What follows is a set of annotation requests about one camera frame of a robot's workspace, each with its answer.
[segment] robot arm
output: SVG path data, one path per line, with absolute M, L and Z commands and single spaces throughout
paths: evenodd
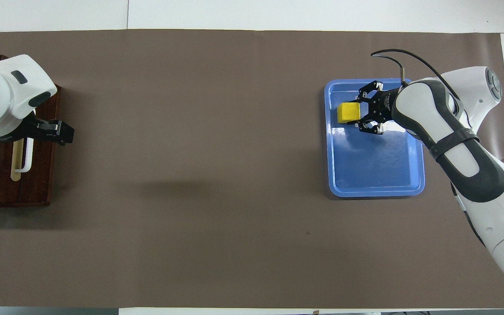
M 56 92 L 52 80 L 29 56 L 0 61 L 0 141 L 30 137 L 71 143 L 72 128 L 61 120 L 37 119 L 33 113 Z
M 395 90 L 377 91 L 370 99 L 360 95 L 358 100 L 369 106 L 373 103 L 378 117 L 391 116 L 421 139 L 452 182 L 458 203 L 504 272 L 504 163 L 484 149 L 476 136 L 501 96 L 495 73 L 473 66 Z M 354 123 L 361 131 L 379 134 L 378 126 L 368 127 L 370 121 L 383 122 L 374 117 Z

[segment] yellow cube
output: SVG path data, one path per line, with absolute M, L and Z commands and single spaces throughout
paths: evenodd
M 347 123 L 361 119 L 361 109 L 358 102 L 342 102 L 338 106 L 338 123 Z

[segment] brown table surface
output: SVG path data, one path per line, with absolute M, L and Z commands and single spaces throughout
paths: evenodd
M 322 90 L 397 76 L 369 57 L 383 48 L 504 84 L 498 34 L 0 33 L 0 54 L 63 87 L 76 128 L 52 205 L 0 209 L 0 305 L 504 308 L 504 275 L 428 153 L 418 196 L 328 189 Z M 504 100 L 480 136 L 504 159 Z

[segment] blue tray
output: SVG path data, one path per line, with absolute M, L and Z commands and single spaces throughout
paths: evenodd
M 337 108 L 375 79 L 333 80 L 324 90 L 328 178 L 339 197 L 414 196 L 425 187 L 423 145 L 395 122 L 382 135 L 360 132 L 337 121 Z M 400 79 L 377 79 L 384 90 L 398 88 Z M 361 116 L 368 105 L 361 104 Z

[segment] white floor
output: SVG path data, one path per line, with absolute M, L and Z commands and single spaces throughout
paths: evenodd
M 504 54 L 504 1 L 0 0 L 0 32 L 126 28 L 497 32 L 503 33 Z M 312 311 L 314 309 L 136 308 L 120 313 L 260 315 Z M 321 313 L 353 311 L 324 310 Z

